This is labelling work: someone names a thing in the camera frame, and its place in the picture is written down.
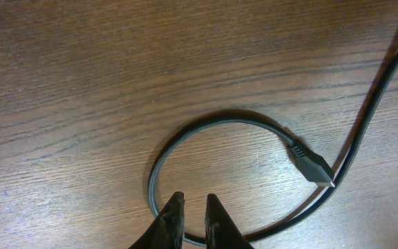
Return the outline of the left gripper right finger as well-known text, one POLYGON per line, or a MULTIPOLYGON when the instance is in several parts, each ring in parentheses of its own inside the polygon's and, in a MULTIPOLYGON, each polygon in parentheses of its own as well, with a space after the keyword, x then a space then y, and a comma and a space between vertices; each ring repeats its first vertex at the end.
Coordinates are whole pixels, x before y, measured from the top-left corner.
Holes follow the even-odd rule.
POLYGON ((207 195, 205 232, 207 249, 254 249, 240 233, 215 194, 207 195))

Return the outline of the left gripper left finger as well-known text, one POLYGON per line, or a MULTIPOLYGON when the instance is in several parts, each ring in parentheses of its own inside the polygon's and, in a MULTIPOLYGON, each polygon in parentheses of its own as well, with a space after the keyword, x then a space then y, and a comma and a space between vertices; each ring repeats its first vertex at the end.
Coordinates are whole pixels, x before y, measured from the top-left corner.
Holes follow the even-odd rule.
POLYGON ((146 232, 129 249, 182 249, 184 194, 175 192, 146 232))

